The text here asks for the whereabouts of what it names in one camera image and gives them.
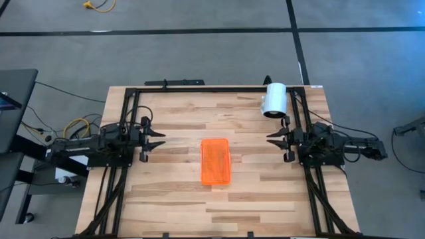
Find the wheel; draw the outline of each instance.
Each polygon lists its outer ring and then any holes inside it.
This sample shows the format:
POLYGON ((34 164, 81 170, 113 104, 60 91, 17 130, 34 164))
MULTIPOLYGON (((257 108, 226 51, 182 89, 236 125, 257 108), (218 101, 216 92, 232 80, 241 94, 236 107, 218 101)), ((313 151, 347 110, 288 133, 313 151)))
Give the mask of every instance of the wheel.
POLYGON ((34 218, 35 218, 34 217, 34 214, 28 212, 25 215, 25 221, 24 221, 24 223, 30 223, 30 222, 32 222, 34 220, 34 218))

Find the orange plastic box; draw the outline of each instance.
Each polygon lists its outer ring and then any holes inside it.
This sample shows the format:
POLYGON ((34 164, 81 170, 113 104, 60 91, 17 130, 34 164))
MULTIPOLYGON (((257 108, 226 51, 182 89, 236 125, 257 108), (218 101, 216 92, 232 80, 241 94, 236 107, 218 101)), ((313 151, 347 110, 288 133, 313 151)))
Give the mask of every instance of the orange plastic box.
POLYGON ((230 183, 230 151, 227 139, 203 139, 201 142, 201 181, 203 185, 230 183))

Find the yellow cable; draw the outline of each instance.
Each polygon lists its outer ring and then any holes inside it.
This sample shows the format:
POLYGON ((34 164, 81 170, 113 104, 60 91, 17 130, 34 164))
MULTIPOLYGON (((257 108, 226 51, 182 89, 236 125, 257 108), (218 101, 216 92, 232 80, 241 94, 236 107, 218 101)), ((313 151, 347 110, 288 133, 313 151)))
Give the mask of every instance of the yellow cable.
POLYGON ((21 123, 21 125, 23 125, 26 129, 28 129, 28 130, 31 130, 31 131, 33 131, 33 132, 35 132, 35 133, 37 133, 37 134, 39 134, 40 136, 43 136, 38 130, 36 130, 36 129, 33 129, 33 128, 31 128, 31 127, 28 127, 27 125, 25 125, 25 124, 23 124, 23 123, 21 123))
POLYGON ((99 9, 95 8, 95 6, 93 6, 91 1, 85 2, 83 4, 83 6, 85 6, 86 8, 89 8, 89 9, 93 9, 93 10, 97 11, 98 13, 107 13, 115 7, 116 3, 117 3, 117 0, 114 0, 114 2, 112 3, 112 6, 109 9, 106 9, 106 10, 99 10, 99 9))
POLYGON ((73 124, 73 123, 76 123, 76 122, 79 122, 79 121, 83 121, 87 125, 86 131, 83 133, 83 135, 81 137, 86 136, 86 134, 88 133, 88 130, 90 128, 90 124, 88 123, 88 121, 86 119, 76 118, 76 119, 72 120, 71 122, 69 122, 69 124, 67 126, 65 126, 64 131, 62 132, 62 137, 66 138, 66 132, 68 131, 68 128, 71 127, 71 125, 74 126, 75 124, 73 124))

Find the black floor stripe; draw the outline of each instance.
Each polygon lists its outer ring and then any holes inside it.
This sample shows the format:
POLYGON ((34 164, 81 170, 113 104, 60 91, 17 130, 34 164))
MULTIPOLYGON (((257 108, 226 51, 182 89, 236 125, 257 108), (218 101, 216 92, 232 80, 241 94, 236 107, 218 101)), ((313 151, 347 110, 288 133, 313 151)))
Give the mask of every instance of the black floor stripe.
POLYGON ((57 37, 57 36, 125 36, 125 35, 176 35, 217 33, 290 33, 290 28, 231 28, 231 29, 164 29, 118 31, 53 31, 53 32, 0 32, 0 37, 57 37))
POLYGON ((5 0, 4 2, 3 2, 3 4, 1 5, 1 7, 0 7, 0 17, 1 17, 1 15, 5 12, 5 9, 6 9, 6 7, 7 7, 7 5, 9 4, 9 2, 10 2, 11 0, 5 0))
POLYGON ((292 0, 286 0, 286 5, 288 7, 288 14, 291 21, 292 36, 294 37, 295 50, 297 52, 297 59, 299 67, 301 69, 301 79, 303 84, 310 85, 310 79, 308 78, 307 66, 305 64, 305 58, 303 53, 303 48, 301 46, 301 39, 299 38, 297 21, 295 18, 294 6, 292 5, 292 0))
POLYGON ((325 27, 300 28, 300 33, 389 33, 389 32, 418 32, 425 27, 325 27))

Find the wooden tabletop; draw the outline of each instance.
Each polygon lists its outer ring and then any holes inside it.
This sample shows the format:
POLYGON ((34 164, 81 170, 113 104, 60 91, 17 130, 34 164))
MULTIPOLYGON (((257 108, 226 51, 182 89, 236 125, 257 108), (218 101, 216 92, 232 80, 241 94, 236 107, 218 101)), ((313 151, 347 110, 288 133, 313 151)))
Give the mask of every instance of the wooden tabletop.
MULTIPOLYGON (((102 124, 120 120, 125 88, 110 88, 102 124)), ((305 91, 309 109, 330 120, 323 88, 306 86, 305 91)), ((265 118, 260 113, 263 95, 141 94, 139 105, 153 111, 153 129, 167 135, 150 141, 164 139, 166 144, 151 152, 148 163, 138 161, 139 151, 135 150, 118 236, 161 236, 163 232, 171 236, 246 236, 248 231, 256 236, 314 235, 303 169, 298 160, 284 163, 284 152, 266 142, 266 135, 277 132, 281 126, 278 119, 265 118), (228 139, 231 184, 201 184, 200 146, 206 138, 228 139)), ((141 108, 137 118, 147 114, 141 108)), ((289 96, 288 115, 293 119, 289 96)), ((319 118, 311 115, 311 120, 319 118)), ((358 231, 344 174, 336 167, 322 168, 329 202, 347 225, 358 231)), ((76 233, 93 219, 103 171, 90 171, 76 233)), ((318 205, 321 227, 326 231, 323 210, 318 205)), ((114 209, 115 206, 110 212, 107 232, 112 228, 114 209)))

